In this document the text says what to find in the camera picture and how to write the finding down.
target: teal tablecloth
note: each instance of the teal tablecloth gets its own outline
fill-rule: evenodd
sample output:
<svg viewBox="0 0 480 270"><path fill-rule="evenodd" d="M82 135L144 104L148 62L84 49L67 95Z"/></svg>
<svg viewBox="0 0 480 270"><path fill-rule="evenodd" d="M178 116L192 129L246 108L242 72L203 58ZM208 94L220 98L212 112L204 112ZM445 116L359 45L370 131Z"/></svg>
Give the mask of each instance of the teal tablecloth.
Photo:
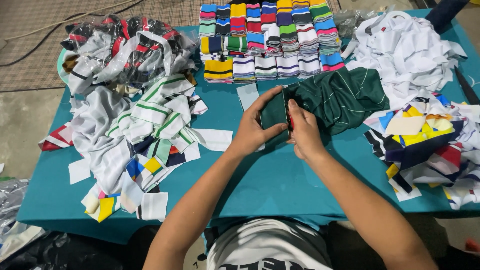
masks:
<svg viewBox="0 0 480 270"><path fill-rule="evenodd" d="M424 17L428 12L408 11L417 17ZM443 34L442 39L461 44L468 55L468 60L460 64L461 71L465 77L470 75L480 80L480 58L456 20L453 25L453 29ZM198 27L178 29L191 31L198 30ZM240 85L207 84L203 80L203 69L196 73L195 78L198 82L196 93L203 98L209 110L193 120L192 127L235 132L242 116L236 93ZM258 91L261 94L278 84L296 81L259 82ZM448 83L441 93L455 102L466 100L455 76L454 81ZM69 94L67 88L51 131L72 119ZM372 154L372 147L363 136L368 129L362 125L333 137L324 137L324 143L327 143L326 148L337 160L398 209L404 212L453 212L441 187L432 189L419 185L423 196L399 202L388 183L386 166ZM160 184L163 192L169 192L167 212L222 154L203 147L200 153L202 158L182 165ZM80 201L95 180L90 178L70 185L68 164L80 158L73 147L40 155L18 221L117 243L126 243L131 234L142 226L159 224L157 221L137 220L135 215L122 211L117 211L100 224L84 214L85 208ZM480 204L462 206L462 211L465 210L480 212ZM345 216L322 181L295 156L293 146L286 144L268 154L255 153L241 164L221 197L214 218L269 215L309 215L316 222L328 222Z"/></svg>

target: clear plastic bag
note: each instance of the clear plastic bag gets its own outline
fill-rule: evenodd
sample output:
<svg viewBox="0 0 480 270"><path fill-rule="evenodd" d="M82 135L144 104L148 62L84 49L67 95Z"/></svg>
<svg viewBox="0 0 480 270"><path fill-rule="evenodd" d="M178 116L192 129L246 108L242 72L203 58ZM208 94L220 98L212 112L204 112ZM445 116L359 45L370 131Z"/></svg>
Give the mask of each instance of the clear plastic bag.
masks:
<svg viewBox="0 0 480 270"><path fill-rule="evenodd" d="M378 12L373 10L339 10L333 20L340 37L354 38L360 24L376 16Z"/></svg>
<svg viewBox="0 0 480 270"><path fill-rule="evenodd" d="M15 222L28 188L28 179L12 179L0 182L0 234L10 230Z"/></svg>
<svg viewBox="0 0 480 270"><path fill-rule="evenodd" d="M198 35L140 16L123 20L110 14L101 21L72 24L65 29L69 36L61 45L79 54L74 73L80 71L80 78L93 84L115 82L142 89L163 76L189 68L188 59L199 46Z"/></svg>

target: plaid mat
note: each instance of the plaid mat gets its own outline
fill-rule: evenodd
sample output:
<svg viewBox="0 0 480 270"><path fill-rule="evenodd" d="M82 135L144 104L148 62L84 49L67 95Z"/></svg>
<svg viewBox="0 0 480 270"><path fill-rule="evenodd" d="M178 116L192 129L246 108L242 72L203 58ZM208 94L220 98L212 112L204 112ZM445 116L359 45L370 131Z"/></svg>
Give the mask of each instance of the plaid mat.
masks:
<svg viewBox="0 0 480 270"><path fill-rule="evenodd" d="M43 26L62 21L81 13L111 6L125 0L13 0L0 3L0 37L9 38L29 33ZM340 10L338 0L327 0L333 13ZM119 11L134 2L130 2L100 14ZM142 15L164 21L171 26L198 25L198 14L202 4L226 4L229 0L145 0L139 5L119 14L128 18ZM92 20L86 17L81 21ZM61 51L60 42L67 36L65 25L57 29L33 54L25 60L8 67L0 67L0 92L25 89L61 88L65 84L57 72L57 60ZM0 64L13 62L33 49L51 30L11 40L0 50Z"/></svg>

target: hand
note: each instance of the hand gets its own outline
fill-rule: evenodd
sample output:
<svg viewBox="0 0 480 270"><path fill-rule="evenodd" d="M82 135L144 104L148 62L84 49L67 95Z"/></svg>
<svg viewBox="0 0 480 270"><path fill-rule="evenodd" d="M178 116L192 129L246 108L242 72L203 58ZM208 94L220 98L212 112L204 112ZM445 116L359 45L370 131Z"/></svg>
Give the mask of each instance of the hand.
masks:
<svg viewBox="0 0 480 270"><path fill-rule="evenodd" d="M308 160L316 154L327 153L320 138L315 115L300 108L293 99L288 101L288 111L295 125L293 136L288 143L295 144L297 157Z"/></svg>
<svg viewBox="0 0 480 270"><path fill-rule="evenodd" d="M287 124L280 123L263 130L259 124L260 110L280 92L282 92L281 86L268 90L243 113L237 135L228 147L230 150L246 157L288 128Z"/></svg>

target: fingernail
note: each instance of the fingernail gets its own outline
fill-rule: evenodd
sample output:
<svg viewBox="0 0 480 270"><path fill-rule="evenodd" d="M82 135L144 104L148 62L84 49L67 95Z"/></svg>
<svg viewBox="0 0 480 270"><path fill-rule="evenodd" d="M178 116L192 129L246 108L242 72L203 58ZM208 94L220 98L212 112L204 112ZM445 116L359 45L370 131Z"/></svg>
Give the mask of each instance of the fingernail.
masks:
<svg viewBox="0 0 480 270"><path fill-rule="evenodd" d="M288 106L289 106L289 107L295 107L296 105L297 105L297 103L296 103L293 99L290 99L290 100L288 101Z"/></svg>

